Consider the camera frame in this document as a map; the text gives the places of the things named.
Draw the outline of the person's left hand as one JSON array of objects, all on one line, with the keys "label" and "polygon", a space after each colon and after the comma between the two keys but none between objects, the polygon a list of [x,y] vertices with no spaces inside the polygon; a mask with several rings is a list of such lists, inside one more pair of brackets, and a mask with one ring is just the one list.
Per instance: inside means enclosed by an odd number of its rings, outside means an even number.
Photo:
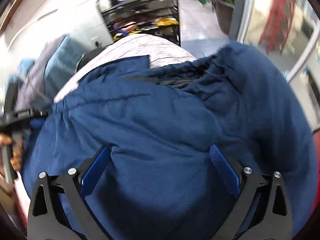
[{"label": "person's left hand", "polygon": [[22,169],[23,140],[20,139],[19,141],[14,141],[12,137],[1,133],[1,150],[3,149],[3,146],[12,147],[10,163],[16,172],[20,172]]}]

